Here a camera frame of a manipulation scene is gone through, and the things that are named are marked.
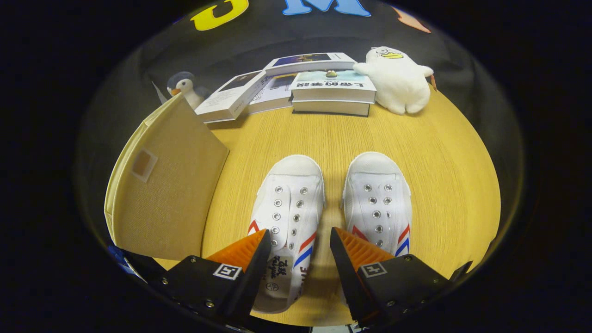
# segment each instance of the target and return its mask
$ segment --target orange gripper pad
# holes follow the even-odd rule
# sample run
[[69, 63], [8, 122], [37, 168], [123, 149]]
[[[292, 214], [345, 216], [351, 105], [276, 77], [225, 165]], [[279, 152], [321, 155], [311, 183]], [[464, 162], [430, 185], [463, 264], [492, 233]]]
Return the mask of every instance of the orange gripper pad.
[[206, 259], [220, 264], [242, 267], [243, 271], [246, 271], [265, 231], [266, 229], [261, 229], [252, 235], [239, 239]]
[[348, 253], [349, 260], [352, 262], [353, 269], [356, 272], [362, 265], [385, 261], [395, 257], [378, 246], [364, 241], [362, 238], [354, 236], [352, 233], [343, 229], [335, 227], [335, 231], [339, 235], [339, 238], [341, 238], [345, 251]]

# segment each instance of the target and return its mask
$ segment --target wooden table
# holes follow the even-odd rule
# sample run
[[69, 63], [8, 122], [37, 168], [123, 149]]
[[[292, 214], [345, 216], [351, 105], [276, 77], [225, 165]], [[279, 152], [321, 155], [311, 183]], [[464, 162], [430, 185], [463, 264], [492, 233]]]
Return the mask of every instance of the wooden table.
[[[327, 207], [317, 231], [303, 296], [287, 311], [257, 316], [302, 326], [345, 325], [353, 320], [337, 296], [340, 284], [329, 248], [333, 226], [345, 228], [339, 209], [351, 160], [382, 152], [402, 170], [411, 188], [411, 253], [438, 273], [483, 258], [500, 220], [500, 190], [491, 158], [469, 121], [440, 92], [427, 107], [399, 116], [378, 104], [368, 118], [292, 114], [291, 108], [209, 124], [230, 148], [205, 224], [202, 256], [246, 236], [256, 192], [274, 163], [303, 154], [321, 166]], [[177, 262], [158, 260], [169, 269]]]

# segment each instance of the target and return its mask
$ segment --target yellow letter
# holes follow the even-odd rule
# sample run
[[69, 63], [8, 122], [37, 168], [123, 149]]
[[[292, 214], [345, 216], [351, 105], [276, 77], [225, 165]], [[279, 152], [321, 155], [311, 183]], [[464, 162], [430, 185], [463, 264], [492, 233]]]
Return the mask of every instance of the yellow letter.
[[220, 17], [214, 17], [214, 8], [217, 5], [209, 7], [191, 18], [191, 21], [195, 24], [195, 28], [199, 31], [216, 28], [238, 17], [249, 7], [249, 0], [224, 0], [224, 2], [230, 2], [232, 5], [232, 10], [229, 13]]

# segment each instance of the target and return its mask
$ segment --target blue letter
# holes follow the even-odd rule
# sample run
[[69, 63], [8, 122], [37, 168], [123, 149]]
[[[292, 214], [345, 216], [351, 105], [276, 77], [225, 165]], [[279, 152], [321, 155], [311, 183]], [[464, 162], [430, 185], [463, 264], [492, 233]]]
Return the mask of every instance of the blue letter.
[[[305, 0], [309, 4], [315, 6], [320, 11], [328, 11], [329, 7], [334, 0]], [[358, 0], [335, 0], [337, 1], [337, 7], [335, 10], [344, 14], [352, 14], [359, 16], [370, 16], [370, 12], [365, 10]], [[286, 8], [283, 13], [284, 15], [298, 15], [306, 14], [312, 11], [312, 8], [307, 7], [303, 4], [303, 0], [286, 0]]]

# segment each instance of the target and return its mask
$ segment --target stuffed duck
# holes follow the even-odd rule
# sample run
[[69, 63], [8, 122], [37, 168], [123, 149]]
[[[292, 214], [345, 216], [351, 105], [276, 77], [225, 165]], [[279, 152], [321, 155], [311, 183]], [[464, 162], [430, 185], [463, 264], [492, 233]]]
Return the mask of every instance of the stuffed duck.
[[368, 75], [376, 87], [376, 102], [397, 114], [417, 113], [430, 100], [430, 87], [425, 78], [434, 71], [416, 64], [405, 53], [381, 46], [366, 54], [365, 63], [356, 63], [353, 70]]
[[169, 79], [166, 89], [171, 96], [183, 92], [183, 97], [195, 110], [200, 104], [211, 95], [206, 87], [195, 87], [195, 76], [190, 72], [179, 72]]

